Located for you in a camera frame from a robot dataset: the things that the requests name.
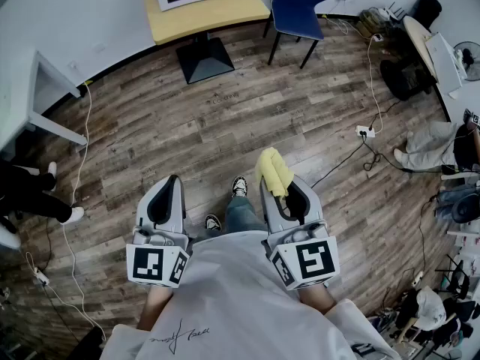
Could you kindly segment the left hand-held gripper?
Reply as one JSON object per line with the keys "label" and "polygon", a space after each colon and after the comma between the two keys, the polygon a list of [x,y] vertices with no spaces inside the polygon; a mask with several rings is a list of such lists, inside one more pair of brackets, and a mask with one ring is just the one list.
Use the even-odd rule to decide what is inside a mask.
{"label": "left hand-held gripper", "polygon": [[133,241],[126,245],[127,278],[138,284],[178,288],[190,259],[183,233],[182,180],[169,175],[139,201]]}

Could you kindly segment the yellow cloth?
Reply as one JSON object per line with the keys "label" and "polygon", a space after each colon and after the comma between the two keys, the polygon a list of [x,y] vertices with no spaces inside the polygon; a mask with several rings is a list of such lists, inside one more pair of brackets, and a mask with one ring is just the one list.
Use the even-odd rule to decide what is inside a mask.
{"label": "yellow cloth", "polygon": [[257,159],[255,175],[258,184],[264,179],[267,190],[274,197],[287,197],[288,187],[293,182],[294,173],[287,166],[277,149],[264,149]]}

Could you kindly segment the person's left forearm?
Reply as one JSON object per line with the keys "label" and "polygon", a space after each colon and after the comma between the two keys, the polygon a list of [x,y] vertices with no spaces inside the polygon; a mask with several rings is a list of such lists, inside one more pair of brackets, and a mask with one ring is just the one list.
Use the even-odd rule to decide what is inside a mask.
{"label": "person's left forearm", "polygon": [[136,328],[143,331],[151,331],[172,295],[173,291],[170,288],[152,286],[148,292]]}

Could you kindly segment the person's right forearm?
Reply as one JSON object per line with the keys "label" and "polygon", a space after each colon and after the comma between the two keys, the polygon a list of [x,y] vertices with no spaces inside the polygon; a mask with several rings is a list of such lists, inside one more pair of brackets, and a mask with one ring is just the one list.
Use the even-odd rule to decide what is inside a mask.
{"label": "person's right forearm", "polygon": [[298,295],[303,304],[312,307],[321,314],[328,313],[337,304],[323,283],[301,288]]}

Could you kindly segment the person's jeans legs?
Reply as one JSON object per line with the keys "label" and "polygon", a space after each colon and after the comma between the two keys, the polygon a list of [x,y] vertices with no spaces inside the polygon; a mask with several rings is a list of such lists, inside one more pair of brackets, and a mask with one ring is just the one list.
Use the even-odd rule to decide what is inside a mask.
{"label": "person's jeans legs", "polygon": [[226,207],[225,214],[226,228],[221,231],[208,230],[204,227],[193,239],[193,243],[201,242],[207,239],[213,239],[230,233],[239,233],[245,231],[263,231],[267,232],[268,227],[261,221],[247,197],[233,197]]}

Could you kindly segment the person's white shirt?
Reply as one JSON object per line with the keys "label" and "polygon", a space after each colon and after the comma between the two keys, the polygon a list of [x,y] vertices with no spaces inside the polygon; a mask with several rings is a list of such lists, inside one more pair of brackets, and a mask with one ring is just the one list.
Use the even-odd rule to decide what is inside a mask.
{"label": "person's white shirt", "polygon": [[151,331],[117,325],[100,360],[401,360],[352,301],[321,314],[286,290],[263,238],[196,243]]}

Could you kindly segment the black round stool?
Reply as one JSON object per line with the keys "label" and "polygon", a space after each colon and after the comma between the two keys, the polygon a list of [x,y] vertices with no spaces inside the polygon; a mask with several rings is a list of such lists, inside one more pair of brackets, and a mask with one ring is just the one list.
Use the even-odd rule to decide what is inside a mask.
{"label": "black round stool", "polygon": [[403,70],[406,66],[401,62],[394,63],[390,60],[382,60],[379,65],[381,76],[390,92],[400,101],[408,101],[412,96],[425,92],[427,95],[431,93],[431,87],[436,80],[427,75],[423,69],[415,70],[415,84],[410,85],[407,75]]}

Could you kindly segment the white desk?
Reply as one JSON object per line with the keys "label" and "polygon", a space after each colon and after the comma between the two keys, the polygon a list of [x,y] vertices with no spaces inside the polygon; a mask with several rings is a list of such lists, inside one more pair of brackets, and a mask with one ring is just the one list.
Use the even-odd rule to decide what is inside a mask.
{"label": "white desk", "polygon": [[27,125],[41,128],[81,146],[87,144],[85,136],[49,120],[34,110],[39,70],[74,97],[80,97],[80,90],[64,74],[38,50],[28,49],[13,66],[10,77],[0,81],[0,152],[7,148]]}

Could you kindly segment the blue chair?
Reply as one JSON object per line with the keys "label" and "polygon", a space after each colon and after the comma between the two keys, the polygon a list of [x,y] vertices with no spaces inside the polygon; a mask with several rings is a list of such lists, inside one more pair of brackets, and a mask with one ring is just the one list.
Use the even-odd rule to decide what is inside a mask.
{"label": "blue chair", "polygon": [[271,10],[263,34],[267,35],[269,26],[274,25],[276,36],[271,48],[268,63],[271,64],[281,39],[281,35],[308,38],[313,41],[301,66],[304,67],[319,41],[324,39],[315,7],[326,0],[271,0]]}

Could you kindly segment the yellow table with black base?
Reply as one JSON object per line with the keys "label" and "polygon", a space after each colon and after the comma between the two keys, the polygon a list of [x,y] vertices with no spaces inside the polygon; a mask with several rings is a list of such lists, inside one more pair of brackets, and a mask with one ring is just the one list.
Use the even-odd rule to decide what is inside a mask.
{"label": "yellow table with black base", "polygon": [[205,0],[166,11],[158,0],[143,1],[155,44],[193,40],[176,50],[187,84],[235,70],[221,39],[210,38],[210,31],[269,16],[262,0]]}

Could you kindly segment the olive bag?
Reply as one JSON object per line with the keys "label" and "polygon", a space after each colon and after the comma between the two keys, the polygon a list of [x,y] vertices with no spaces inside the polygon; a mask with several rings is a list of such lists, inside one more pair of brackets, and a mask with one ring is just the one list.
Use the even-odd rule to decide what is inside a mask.
{"label": "olive bag", "polygon": [[375,34],[384,35],[386,33],[386,22],[376,8],[362,10],[358,16],[356,29],[365,38],[370,38]]}

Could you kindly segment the round wooden table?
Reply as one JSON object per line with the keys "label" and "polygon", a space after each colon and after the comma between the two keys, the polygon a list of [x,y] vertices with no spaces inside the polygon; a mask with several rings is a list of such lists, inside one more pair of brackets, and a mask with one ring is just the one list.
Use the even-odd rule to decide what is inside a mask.
{"label": "round wooden table", "polygon": [[437,83],[438,79],[434,63],[426,47],[426,42],[432,38],[432,34],[419,21],[408,15],[403,17],[403,26],[421,60],[424,62],[435,83]]}

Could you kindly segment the white box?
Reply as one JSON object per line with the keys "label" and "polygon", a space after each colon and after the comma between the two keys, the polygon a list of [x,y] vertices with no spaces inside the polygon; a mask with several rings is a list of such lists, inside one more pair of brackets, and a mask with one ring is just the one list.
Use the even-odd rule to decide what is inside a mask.
{"label": "white box", "polygon": [[433,62],[440,93],[449,95],[456,92],[463,86],[466,78],[457,53],[440,33],[427,40],[425,45]]}

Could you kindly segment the white router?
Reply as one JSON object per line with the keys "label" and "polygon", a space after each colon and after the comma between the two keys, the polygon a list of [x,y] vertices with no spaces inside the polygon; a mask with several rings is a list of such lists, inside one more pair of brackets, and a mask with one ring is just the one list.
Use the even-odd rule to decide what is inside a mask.
{"label": "white router", "polygon": [[402,7],[395,8],[395,2],[392,2],[388,7],[379,7],[377,11],[385,20],[391,21],[400,21],[406,14]]}

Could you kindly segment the black backpack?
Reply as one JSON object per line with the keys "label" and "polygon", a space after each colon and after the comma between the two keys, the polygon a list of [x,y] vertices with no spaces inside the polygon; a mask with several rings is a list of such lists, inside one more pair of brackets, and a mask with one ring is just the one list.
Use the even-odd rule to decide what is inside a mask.
{"label": "black backpack", "polygon": [[438,0],[417,0],[413,6],[411,16],[419,22],[432,23],[442,12],[442,5]]}

